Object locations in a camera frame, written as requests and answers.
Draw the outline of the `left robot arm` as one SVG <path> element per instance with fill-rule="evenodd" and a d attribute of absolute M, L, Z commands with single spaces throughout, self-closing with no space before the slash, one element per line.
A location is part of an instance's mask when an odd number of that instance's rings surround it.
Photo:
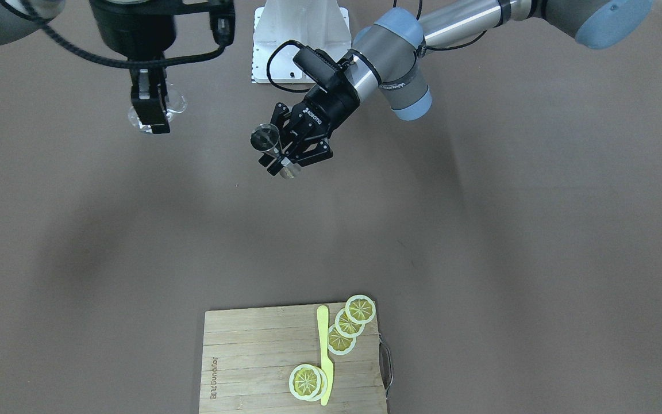
<path fill-rule="evenodd" d="M 250 142 L 270 175 L 293 178 L 301 167 L 333 156 L 331 134 L 375 91 L 404 121 L 421 118 L 433 97 L 419 68 L 431 51 L 462 49 L 510 21 L 540 18 L 589 49 L 625 39 L 646 18 L 651 1 L 454 1 L 415 17 L 394 7 L 361 30 L 341 57 L 299 40 L 294 65 L 312 79 L 301 102 L 278 103 Z"/>

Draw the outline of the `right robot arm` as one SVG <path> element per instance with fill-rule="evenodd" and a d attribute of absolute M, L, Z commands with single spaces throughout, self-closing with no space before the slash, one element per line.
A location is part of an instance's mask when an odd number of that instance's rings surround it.
<path fill-rule="evenodd" d="M 52 21 L 65 5 L 63 1 L 0 1 L 0 45 L 39 30 L 40 21 Z M 122 59 L 85 51 L 77 55 L 103 66 L 128 69 L 132 125 L 143 133 L 168 133 L 174 111 L 169 108 L 166 69 L 157 67 L 157 61 L 175 40 L 173 16 L 149 14 L 150 1 L 91 1 L 89 5 L 103 42 Z"/>

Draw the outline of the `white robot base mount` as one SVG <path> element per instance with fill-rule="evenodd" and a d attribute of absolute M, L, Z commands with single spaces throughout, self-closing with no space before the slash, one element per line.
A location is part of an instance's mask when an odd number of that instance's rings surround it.
<path fill-rule="evenodd" d="M 268 83 L 268 72 L 278 84 L 312 82 L 292 62 L 294 47 L 284 47 L 268 62 L 286 40 L 323 50 L 336 62 L 352 44 L 349 11 L 336 1 L 267 1 L 255 9 L 252 82 Z"/>

